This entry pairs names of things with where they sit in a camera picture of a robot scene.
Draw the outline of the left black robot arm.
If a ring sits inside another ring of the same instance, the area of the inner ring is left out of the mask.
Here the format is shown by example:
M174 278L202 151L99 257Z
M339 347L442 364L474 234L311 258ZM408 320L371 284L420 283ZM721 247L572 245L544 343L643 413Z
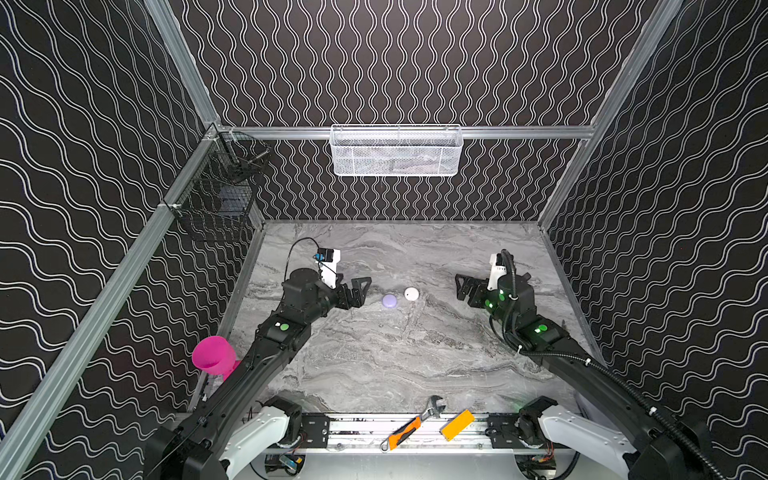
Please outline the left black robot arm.
M284 442L288 411L266 405L243 424L245 410L296 356L311 336L311 324L335 308L364 305L372 283L354 278L331 288L309 268L282 283L275 310L255 332L244 358L208 400L176 428L158 428L144 447L145 479L234 479L273 444Z

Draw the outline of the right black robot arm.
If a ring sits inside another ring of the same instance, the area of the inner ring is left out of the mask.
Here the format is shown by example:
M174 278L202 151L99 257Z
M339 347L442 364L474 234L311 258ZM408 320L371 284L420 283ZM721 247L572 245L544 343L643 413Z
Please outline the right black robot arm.
M540 397L518 413L521 441L562 444L623 479L720 479L709 430L653 403L588 354L571 334L537 312L527 275L487 280L458 274L458 300L482 309L494 334L516 354L564 380L608 421L601 425Z

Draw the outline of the white earbud charging case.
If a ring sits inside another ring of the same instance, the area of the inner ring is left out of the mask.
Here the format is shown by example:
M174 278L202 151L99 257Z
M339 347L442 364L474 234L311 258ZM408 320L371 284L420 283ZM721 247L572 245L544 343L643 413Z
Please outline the white earbud charging case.
M419 290L415 287L408 287L404 291L404 298L408 301L416 301L419 296Z

